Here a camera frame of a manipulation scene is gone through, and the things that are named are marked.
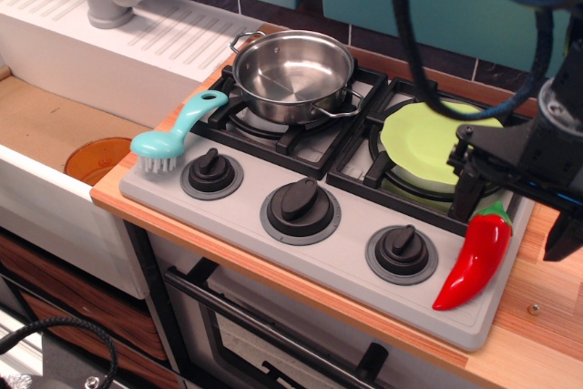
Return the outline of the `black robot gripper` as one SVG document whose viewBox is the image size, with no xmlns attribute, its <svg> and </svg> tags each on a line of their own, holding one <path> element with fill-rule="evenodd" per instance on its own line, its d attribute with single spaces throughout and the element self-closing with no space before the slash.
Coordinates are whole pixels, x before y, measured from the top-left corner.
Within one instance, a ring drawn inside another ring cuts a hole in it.
<svg viewBox="0 0 583 389">
<path fill-rule="evenodd" d="M 561 210 L 547 235 L 544 261 L 582 248 L 582 138 L 525 122 L 506 128 L 462 125 L 448 164 L 458 176 L 452 218 L 468 221 L 491 183 Z"/>
</svg>

